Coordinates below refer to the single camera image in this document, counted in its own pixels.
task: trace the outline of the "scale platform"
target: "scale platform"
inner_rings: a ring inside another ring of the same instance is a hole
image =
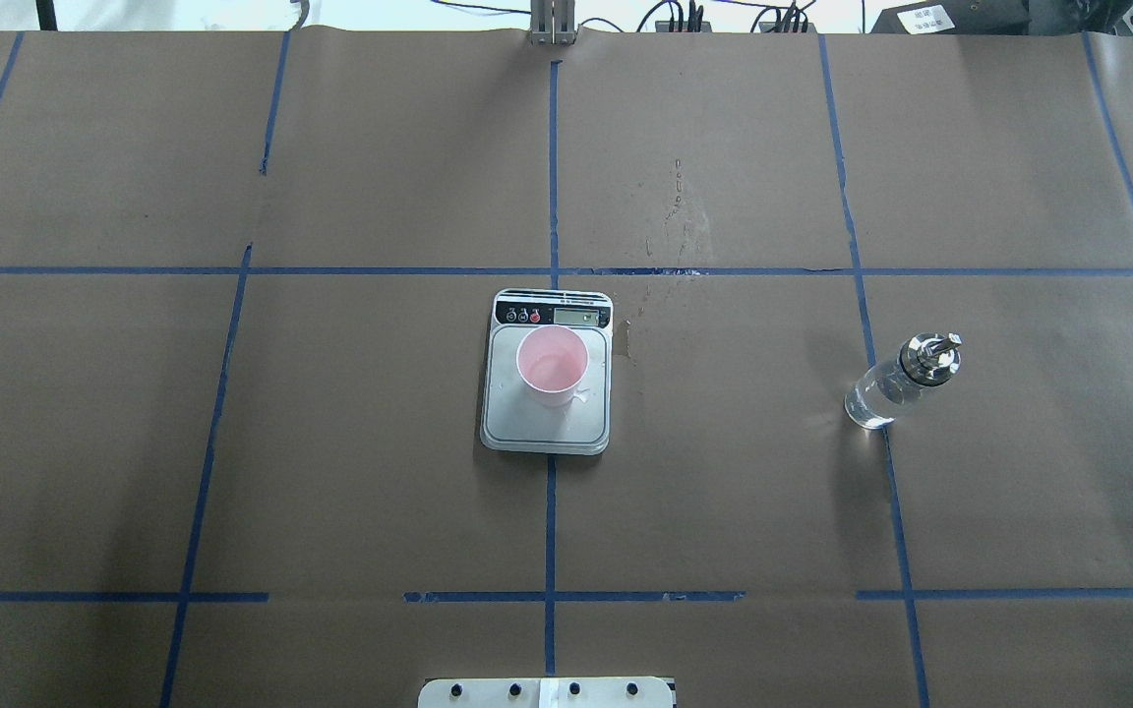
[[[611,441],[611,319],[600,292],[503,290],[492,299],[480,440],[492,450],[598,454]],[[544,407],[527,394],[516,357],[536,327],[561,325],[588,347],[588,369],[565,407]]]

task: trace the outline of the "glass bottle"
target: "glass bottle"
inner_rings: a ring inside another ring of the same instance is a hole
[[[918,334],[846,392],[846,413],[868,429],[894,423],[959,372],[957,334]]]

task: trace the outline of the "pink cup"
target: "pink cup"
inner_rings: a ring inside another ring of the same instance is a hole
[[[536,327],[518,344],[518,375],[545,407],[565,407],[588,370],[588,346],[574,331]]]

